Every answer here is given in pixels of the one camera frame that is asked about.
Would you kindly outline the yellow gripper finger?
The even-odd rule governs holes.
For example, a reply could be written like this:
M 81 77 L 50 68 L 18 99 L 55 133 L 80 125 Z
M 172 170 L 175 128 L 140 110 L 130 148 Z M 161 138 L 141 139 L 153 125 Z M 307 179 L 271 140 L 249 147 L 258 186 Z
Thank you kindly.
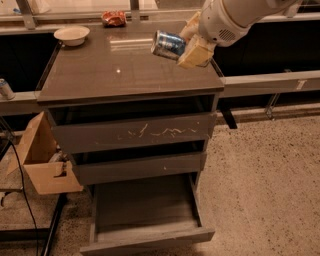
M 199 19 L 200 12 L 197 11 L 186 23 L 181 30 L 179 36 L 182 37 L 187 43 L 190 41 L 196 42 L 199 39 Z
M 215 43 L 195 34 L 188 42 L 184 53 L 179 57 L 177 65 L 189 69 L 207 62 L 213 55 Z

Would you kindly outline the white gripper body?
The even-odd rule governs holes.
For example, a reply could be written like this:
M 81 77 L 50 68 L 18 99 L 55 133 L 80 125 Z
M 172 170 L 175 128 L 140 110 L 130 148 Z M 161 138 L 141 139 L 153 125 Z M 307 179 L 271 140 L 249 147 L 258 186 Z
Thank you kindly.
M 249 27 L 241 27 L 233 21 L 223 0 L 206 0 L 200 12 L 198 30 L 210 43 L 228 47 L 244 37 Z

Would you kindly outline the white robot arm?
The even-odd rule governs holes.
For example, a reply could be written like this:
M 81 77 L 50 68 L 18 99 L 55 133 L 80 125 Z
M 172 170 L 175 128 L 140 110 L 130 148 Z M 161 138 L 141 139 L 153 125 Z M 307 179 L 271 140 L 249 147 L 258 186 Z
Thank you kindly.
M 207 62 L 214 49 L 229 47 L 244 37 L 253 24 L 279 13 L 299 0 L 205 0 L 179 36 L 186 41 L 177 65 L 193 68 Z

